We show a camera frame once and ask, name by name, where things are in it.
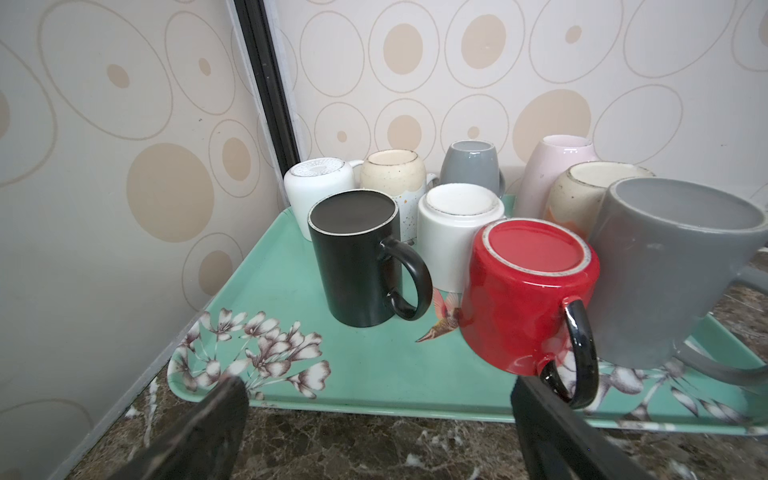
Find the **black corner frame post left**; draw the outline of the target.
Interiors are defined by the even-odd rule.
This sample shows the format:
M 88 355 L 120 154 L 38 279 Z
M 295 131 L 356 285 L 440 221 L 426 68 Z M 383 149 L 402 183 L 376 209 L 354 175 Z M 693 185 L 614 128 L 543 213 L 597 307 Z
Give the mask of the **black corner frame post left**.
M 264 108 L 277 164 L 284 176 L 300 162 L 300 152 L 278 65 L 265 2 L 235 0 L 234 6 L 243 33 L 248 60 Z

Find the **white ribbed mug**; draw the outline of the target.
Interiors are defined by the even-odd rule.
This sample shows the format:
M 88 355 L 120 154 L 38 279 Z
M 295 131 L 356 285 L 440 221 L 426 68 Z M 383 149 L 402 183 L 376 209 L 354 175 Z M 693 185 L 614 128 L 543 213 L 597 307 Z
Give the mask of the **white ribbed mug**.
M 334 157 L 306 160 L 294 165 L 284 176 L 284 187 L 299 229 L 311 241 L 308 225 L 310 209 L 322 199 L 356 188 L 354 167 L 363 160 L 346 162 Z

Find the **cream and peach mug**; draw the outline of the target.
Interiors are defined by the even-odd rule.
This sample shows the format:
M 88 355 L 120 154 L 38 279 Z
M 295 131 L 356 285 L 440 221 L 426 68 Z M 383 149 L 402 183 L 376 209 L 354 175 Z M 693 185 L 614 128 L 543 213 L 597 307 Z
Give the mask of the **cream and peach mug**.
M 619 180 L 648 177 L 655 174 L 628 163 L 591 161 L 573 165 L 552 185 L 543 219 L 588 240 L 608 187 Z

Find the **pink mug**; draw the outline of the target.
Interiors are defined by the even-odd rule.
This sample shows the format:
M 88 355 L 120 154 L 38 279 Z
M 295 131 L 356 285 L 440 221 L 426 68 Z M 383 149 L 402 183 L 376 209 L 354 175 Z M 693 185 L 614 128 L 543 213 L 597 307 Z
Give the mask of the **pink mug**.
M 596 160 L 594 145 L 585 137 L 568 134 L 543 137 L 527 162 L 512 216 L 541 218 L 557 178 L 575 164 Z

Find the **small grey mug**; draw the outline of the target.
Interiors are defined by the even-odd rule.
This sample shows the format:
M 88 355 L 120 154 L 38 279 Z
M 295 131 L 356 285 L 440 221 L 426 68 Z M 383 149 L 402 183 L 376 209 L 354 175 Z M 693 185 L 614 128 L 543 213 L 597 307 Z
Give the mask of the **small grey mug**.
M 453 142 L 447 150 L 439 174 L 441 184 L 467 183 L 489 189 L 499 198 L 506 182 L 499 168 L 496 147 L 481 140 Z

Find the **large grey mug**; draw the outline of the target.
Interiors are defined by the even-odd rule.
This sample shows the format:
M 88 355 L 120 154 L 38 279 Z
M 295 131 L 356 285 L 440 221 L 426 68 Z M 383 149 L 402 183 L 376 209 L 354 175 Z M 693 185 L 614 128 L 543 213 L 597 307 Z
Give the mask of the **large grey mug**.
M 767 291 L 766 273 L 748 265 L 766 242 L 766 210 L 739 196 L 659 177 L 613 183 L 589 238 L 601 267 L 587 307 L 599 358 L 633 369 L 675 358 L 727 384 L 766 384 L 764 366 L 724 365 L 685 344 L 730 285 Z

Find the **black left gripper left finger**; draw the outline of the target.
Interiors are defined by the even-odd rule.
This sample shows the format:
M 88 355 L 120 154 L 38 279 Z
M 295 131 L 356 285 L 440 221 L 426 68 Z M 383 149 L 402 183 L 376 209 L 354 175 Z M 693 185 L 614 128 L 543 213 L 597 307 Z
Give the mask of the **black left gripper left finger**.
M 227 377 L 113 479 L 228 479 L 243 439 L 249 400 L 243 380 Z

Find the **green floral tray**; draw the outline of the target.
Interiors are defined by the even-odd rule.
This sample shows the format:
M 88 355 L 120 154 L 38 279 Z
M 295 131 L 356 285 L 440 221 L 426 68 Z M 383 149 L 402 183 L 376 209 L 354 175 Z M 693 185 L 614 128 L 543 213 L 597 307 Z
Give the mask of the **green floral tray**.
M 330 313 L 314 250 L 281 212 L 173 353 L 170 389 L 198 402 L 240 377 L 255 407 L 510 422 L 515 377 L 458 331 L 428 339 L 434 312 L 357 329 Z M 767 390 L 728 385 L 671 361 L 599 365 L 581 417 L 599 428 L 764 435 Z

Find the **red mug black handle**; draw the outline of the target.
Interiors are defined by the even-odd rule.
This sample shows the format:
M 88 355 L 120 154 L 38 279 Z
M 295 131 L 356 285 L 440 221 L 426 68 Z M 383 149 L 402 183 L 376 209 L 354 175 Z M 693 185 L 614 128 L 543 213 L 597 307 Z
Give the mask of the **red mug black handle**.
M 502 219 L 475 235 L 460 330 L 490 365 L 538 377 L 571 408 L 590 405 L 599 362 L 586 308 L 600 274 L 594 249 L 533 218 Z

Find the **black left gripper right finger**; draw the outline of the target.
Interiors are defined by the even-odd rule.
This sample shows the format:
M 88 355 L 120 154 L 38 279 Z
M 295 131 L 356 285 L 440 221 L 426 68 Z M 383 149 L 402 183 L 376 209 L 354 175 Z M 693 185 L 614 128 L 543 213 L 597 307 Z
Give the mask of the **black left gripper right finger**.
M 511 393 L 511 407 L 529 478 L 651 477 L 540 381 L 518 378 Z

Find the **cream speckled mug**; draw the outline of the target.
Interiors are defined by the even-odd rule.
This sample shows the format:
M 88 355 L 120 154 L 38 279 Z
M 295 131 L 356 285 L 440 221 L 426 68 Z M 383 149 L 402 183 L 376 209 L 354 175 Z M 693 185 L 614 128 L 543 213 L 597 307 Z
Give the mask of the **cream speckled mug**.
M 360 186 L 389 195 L 398 204 L 400 240 L 413 244 L 417 237 L 418 204 L 438 176 L 428 173 L 412 150 L 390 149 L 368 156 L 360 172 Z

